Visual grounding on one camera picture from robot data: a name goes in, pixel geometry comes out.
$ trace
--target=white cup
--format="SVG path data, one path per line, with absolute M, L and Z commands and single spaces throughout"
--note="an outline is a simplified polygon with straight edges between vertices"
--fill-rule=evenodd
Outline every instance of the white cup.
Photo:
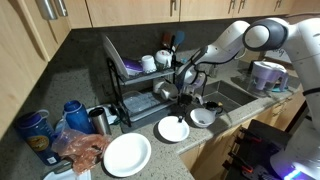
M 171 67 L 172 53 L 166 50 L 160 50 L 155 55 L 156 65 L 158 69 L 165 69 Z
M 157 67 L 154 64 L 154 58 L 151 55 L 145 55 L 141 58 L 141 64 L 145 73 L 152 73 L 157 71 Z
M 160 87 L 160 94 L 161 94 L 161 97 L 164 99 L 164 100 L 176 100 L 178 98 L 178 89 L 176 87 L 176 85 L 174 84 L 170 84 L 170 83 L 163 83 L 162 86 Z
M 160 87 L 166 83 L 164 78 L 155 78 L 153 79 L 153 92 L 156 94 L 160 94 Z

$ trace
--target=blue cup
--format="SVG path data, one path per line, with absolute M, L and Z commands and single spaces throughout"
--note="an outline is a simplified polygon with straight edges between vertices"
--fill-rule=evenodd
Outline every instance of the blue cup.
M 86 134 L 95 133 L 85 106 L 77 100 L 69 101 L 64 105 L 63 118 L 67 121 L 71 129 Z
M 27 113 L 15 121 L 15 128 L 42 162 L 52 166 L 59 163 L 61 159 L 51 150 L 54 131 L 47 121 L 48 116 L 49 112 L 44 109 Z

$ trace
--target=blue light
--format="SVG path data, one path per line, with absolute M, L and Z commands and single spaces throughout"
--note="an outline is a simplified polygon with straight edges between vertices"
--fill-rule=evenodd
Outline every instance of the blue light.
M 292 180 L 293 178 L 296 178 L 300 174 L 299 170 L 294 170 L 290 174 L 288 174 L 286 177 L 284 177 L 284 180 Z

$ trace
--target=plastic bag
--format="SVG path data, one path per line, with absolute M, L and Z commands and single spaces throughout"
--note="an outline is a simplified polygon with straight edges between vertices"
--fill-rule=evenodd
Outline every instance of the plastic bag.
M 64 129 L 52 143 L 52 150 L 62 158 L 71 158 L 73 170 L 81 174 L 101 161 L 110 142 L 110 136 Z

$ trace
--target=silver canister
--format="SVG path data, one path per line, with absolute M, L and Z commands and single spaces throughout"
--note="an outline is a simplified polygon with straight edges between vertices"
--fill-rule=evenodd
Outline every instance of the silver canister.
M 91 118 L 91 121 L 99 134 L 111 135 L 107 115 L 103 107 L 97 107 L 91 110 L 89 112 L 89 117 Z

